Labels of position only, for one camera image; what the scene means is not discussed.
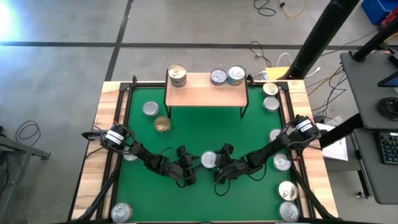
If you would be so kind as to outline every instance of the concrete floor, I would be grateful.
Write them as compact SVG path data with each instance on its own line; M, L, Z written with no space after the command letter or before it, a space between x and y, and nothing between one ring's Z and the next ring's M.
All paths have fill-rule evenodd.
M294 14L304 0L286 0ZM271 0L274 17L262 17L252 1L244 0L135 0L123 42L227 43L300 45L327 5L310 0L304 13L291 19ZM115 42L127 0L0 1L0 40L26 42ZM343 45L377 27L358 7L350 15L331 45ZM353 45L366 43L370 35ZM89 130L96 113L113 48L100 47L10 47L0 46L0 124L13 136L24 121L38 122L42 137L37 148L51 152L49 161L31 160L8 220L29 223L65 221L87 142L80 133ZM267 50L273 66L281 53L292 60L298 50ZM339 51L321 57L306 78L310 85L331 75L339 65ZM257 74L266 63L247 49L143 49L123 48L112 80L163 80L172 63L186 65L190 72L242 65ZM279 66L289 66L282 57ZM349 86L330 103L328 117L347 119L357 112ZM330 87L323 85L310 96L312 108L322 105ZM330 182L340 217L363 222L396 223L398 207L378 205L372 198L358 200L360 190L355 172L330 172Z

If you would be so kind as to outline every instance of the blue bin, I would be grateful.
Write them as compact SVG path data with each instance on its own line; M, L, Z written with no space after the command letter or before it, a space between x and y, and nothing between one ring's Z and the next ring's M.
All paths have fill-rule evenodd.
M378 25L398 6L398 0L363 0L361 6L372 24Z

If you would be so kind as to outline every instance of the green table surface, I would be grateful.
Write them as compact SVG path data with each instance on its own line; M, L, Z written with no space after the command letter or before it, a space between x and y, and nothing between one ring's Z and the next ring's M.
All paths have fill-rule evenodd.
M234 146L233 158L260 149L268 144L268 135L281 128L278 111L268 112L262 107L264 95L261 87L249 87L250 105L244 118L238 108L187 108L172 110L171 129L159 133L154 129L155 117L142 112L147 101L159 105L159 116L166 116L163 104L164 88L135 88L129 125L138 141L153 153L172 147L171 161L177 160L176 148L186 146L191 154L200 156L205 151L221 149L224 143ZM260 178L263 170L253 177ZM288 171L275 170L272 159L267 162L267 174L260 182L243 175L231 181L229 192L223 196L214 193L214 173L201 168L194 185L178 188L176 183L147 170L142 161L123 160L117 202L133 207L132 222L208 222L280 220L278 194L282 181L291 180ZM218 185L218 191L227 184Z

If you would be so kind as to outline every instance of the computer monitor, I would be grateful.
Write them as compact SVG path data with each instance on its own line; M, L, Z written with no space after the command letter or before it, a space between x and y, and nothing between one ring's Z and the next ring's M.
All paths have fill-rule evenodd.
M377 83L378 87L398 87L398 71Z

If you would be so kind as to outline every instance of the white paper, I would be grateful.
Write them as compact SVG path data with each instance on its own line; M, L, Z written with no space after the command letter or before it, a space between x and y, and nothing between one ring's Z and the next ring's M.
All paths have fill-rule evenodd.
M323 129L323 130L327 130L327 131L330 131L333 128L335 128L333 126L326 125L326 124L320 124L320 123L317 123L317 127L319 129ZM337 140L335 143L331 144L330 146L323 148L322 154L324 157L327 157L327 158L348 161L346 138Z

